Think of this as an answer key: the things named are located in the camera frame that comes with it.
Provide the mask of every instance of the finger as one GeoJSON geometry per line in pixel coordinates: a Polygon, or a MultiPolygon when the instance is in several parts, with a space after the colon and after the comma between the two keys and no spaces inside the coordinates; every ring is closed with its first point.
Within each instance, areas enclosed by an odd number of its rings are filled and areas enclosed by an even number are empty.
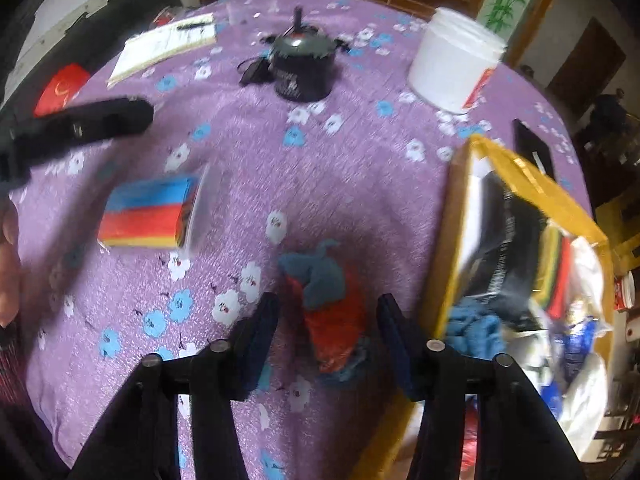
{"type": "Polygon", "coordinates": [[[20,257],[15,246],[0,244],[0,326],[6,327],[20,309],[20,257]]]}
{"type": "Polygon", "coordinates": [[[2,234],[4,238],[13,246],[18,245],[20,228],[18,227],[18,210],[11,200],[7,200],[4,218],[2,218],[2,234]]]}

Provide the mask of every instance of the red plastic bag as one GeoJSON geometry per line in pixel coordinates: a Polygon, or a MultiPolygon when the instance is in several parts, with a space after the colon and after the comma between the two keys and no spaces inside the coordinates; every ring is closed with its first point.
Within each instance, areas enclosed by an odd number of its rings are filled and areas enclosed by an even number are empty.
{"type": "Polygon", "coordinates": [[[471,405],[466,405],[465,438],[462,441],[462,466],[460,471],[466,472],[476,465],[478,453],[478,412],[471,405]]]}

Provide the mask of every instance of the notebook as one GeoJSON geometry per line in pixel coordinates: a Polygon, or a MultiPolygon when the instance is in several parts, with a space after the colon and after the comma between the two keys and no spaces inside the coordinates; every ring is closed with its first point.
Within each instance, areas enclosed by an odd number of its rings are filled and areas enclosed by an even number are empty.
{"type": "Polygon", "coordinates": [[[216,24],[211,13],[178,20],[144,32],[127,40],[107,81],[107,87],[110,88],[163,59],[215,42],[216,24]],[[181,29],[193,23],[203,23],[203,26],[181,29]]]}

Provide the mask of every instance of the table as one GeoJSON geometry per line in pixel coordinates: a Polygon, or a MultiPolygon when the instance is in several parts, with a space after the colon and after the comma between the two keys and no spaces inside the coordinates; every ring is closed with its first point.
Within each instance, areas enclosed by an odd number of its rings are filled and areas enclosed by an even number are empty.
{"type": "MultiPolygon", "coordinates": [[[[358,270],[370,312],[384,292],[411,311],[437,236],[447,163],[473,132],[511,147],[511,121],[525,121],[552,147],[560,184],[589,207],[561,120],[509,68],[498,68],[484,97],[460,118],[410,92],[406,74],[423,22],[363,0],[225,0],[197,12],[209,11],[220,22],[215,46],[108,89],[112,60],[75,100],[144,96],[156,114],[143,137],[75,152],[35,170],[28,187],[13,193],[20,256],[30,271],[28,391],[68,464],[141,356],[193,354],[225,336],[259,292],[279,290],[276,258],[283,252],[333,238],[358,270]],[[270,86],[239,88],[236,66],[261,54],[261,33],[286,30],[300,3],[329,34],[353,37],[350,55],[337,55],[341,77],[332,94],[297,106],[270,86]],[[229,25],[229,18],[245,23],[229,25]],[[96,227],[114,184],[204,162],[223,166],[228,182],[193,261],[98,246],[96,227]],[[186,306],[181,315],[177,302],[186,306]]],[[[302,314],[283,303],[260,387],[234,404],[251,478],[347,477],[393,389],[373,316],[369,329],[366,375],[327,387],[316,381],[302,314]]],[[[180,398],[179,408],[179,456],[189,480],[188,399],[180,398]]]]}

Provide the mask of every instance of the black clamp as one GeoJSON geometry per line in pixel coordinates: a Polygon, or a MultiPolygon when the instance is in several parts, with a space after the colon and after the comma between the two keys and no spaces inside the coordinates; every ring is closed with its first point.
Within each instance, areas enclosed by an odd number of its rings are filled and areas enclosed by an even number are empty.
{"type": "Polygon", "coordinates": [[[378,300],[377,318],[399,386],[425,401],[407,480],[458,480],[465,394],[478,396],[476,480],[584,480],[571,444],[511,356],[469,358],[428,340],[391,294],[378,300]]]}
{"type": "Polygon", "coordinates": [[[177,396],[191,396],[193,462],[199,479],[248,480],[231,411],[258,379],[278,323],[278,298],[226,340],[199,354],[162,361],[149,354],[133,370],[84,444],[67,480],[179,480],[177,396]]]}

